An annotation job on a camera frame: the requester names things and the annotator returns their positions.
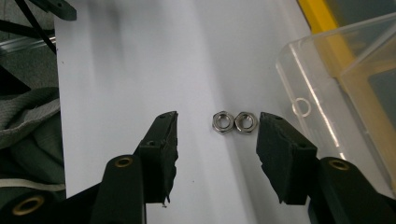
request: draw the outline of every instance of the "transparent plastic box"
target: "transparent plastic box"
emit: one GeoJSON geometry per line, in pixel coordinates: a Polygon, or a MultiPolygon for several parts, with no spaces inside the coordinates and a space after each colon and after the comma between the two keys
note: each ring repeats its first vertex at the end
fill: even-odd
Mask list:
{"type": "Polygon", "coordinates": [[[395,193],[396,13],[289,43],[276,68],[286,119],[318,156],[352,161],[378,191],[395,193]]]}

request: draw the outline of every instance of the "table surface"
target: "table surface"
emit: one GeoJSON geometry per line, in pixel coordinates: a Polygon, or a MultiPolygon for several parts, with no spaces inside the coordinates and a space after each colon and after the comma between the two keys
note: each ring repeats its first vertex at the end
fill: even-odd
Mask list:
{"type": "Polygon", "coordinates": [[[177,177],[148,223],[309,223],[279,204],[255,153],[257,130],[220,135],[226,110],[282,116],[276,56],[309,35],[295,0],[68,0],[55,20],[67,195],[134,152],[155,117],[176,110],[177,177]]]}

